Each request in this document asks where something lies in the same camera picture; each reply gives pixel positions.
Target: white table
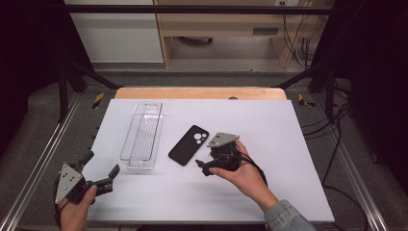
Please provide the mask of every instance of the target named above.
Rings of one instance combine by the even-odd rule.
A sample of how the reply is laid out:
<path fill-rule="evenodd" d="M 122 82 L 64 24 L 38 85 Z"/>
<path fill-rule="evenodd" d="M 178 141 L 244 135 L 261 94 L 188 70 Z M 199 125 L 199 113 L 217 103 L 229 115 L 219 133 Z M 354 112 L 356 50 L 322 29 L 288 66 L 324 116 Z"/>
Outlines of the white table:
<path fill-rule="evenodd" d="M 263 223 L 262 211 L 232 184 L 205 177 L 195 159 L 208 162 L 203 145 L 185 166 L 168 151 L 194 124 L 210 132 L 241 136 L 251 158 L 263 169 L 269 187 L 288 199 L 305 218 L 334 221 L 289 100 L 152 99 L 163 102 L 165 122 L 155 169 L 135 174 L 119 155 L 136 104 L 145 99 L 114 99 L 84 169 L 87 179 L 106 178 L 118 163 L 114 191 L 96 198 L 89 220 L 117 223 Z"/>

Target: transparent tray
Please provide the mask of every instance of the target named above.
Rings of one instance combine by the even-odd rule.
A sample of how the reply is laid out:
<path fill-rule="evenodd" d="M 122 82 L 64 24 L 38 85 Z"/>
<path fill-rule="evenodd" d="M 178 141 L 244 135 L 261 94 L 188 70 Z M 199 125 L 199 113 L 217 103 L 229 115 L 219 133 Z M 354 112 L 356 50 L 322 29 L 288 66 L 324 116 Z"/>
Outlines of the transparent tray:
<path fill-rule="evenodd" d="M 153 170 L 164 116 L 161 102 L 139 102 L 133 115 L 120 160 L 131 170 Z"/>

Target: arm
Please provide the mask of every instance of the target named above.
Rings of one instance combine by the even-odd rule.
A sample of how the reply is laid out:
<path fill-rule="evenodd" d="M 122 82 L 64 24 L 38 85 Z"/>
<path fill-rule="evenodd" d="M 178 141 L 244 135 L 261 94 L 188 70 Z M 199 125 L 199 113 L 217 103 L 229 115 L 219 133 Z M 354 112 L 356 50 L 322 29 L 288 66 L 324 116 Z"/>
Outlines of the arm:
<path fill-rule="evenodd" d="M 95 196 L 96 186 L 92 186 L 78 205 L 68 201 L 66 198 L 59 204 L 62 231 L 87 230 L 88 209 Z"/>
<path fill-rule="evenodd" d="M 236 140 L 236 145 L 242 153 L 248 155 L 239 140 Z M 287 200 L 279 201 L 276 198 L 253 165 L 242 162 L 236 171 L 212 167 L 210 172 L 230 181 L 243 194 L 253 199 L 265 213 L 265 219 L 272 230 L 316 230 Z"/>

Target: sleeve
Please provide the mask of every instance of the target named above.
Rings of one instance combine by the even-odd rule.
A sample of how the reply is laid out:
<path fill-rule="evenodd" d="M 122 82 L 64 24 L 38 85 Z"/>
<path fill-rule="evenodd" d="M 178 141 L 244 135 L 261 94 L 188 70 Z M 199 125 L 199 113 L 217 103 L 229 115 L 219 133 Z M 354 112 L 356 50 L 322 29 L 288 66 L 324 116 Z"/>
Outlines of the sleeve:
<path fill-rule="evenodd" d="M 287 200 L 281 200 L 264 214 L 265 220 L 273 231 L 316 230 Z"/>

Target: human hand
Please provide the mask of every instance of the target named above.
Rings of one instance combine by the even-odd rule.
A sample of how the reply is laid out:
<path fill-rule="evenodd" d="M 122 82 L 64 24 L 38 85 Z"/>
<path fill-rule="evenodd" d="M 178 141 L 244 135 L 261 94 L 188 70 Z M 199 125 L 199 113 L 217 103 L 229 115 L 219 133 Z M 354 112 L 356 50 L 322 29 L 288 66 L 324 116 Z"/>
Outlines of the human hand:
<path fill-rule="evenodd" d="M 96 186 L 93 185 L 85 193 L 79 204 L 74 204 L 64 198 L 59 204 L 61 210 L 61 230 L 62 231 L 84 231 L 87 230 L 88 209 L 93 199 L 96 197 Z"/>
<path fill-rule="evenodd" d="M 235 144 L 241 153 L 248 155 L 246 147 L 239 140 L 235 140 Z M 241 166 L 236 171 L 211 167 L 210 172 L 230 181 L 243 194 L 253 199 L 264 212 L 278 202 L 276 196 L 265 184 L 258 169 L 246 161 L 241 161 Z"/>

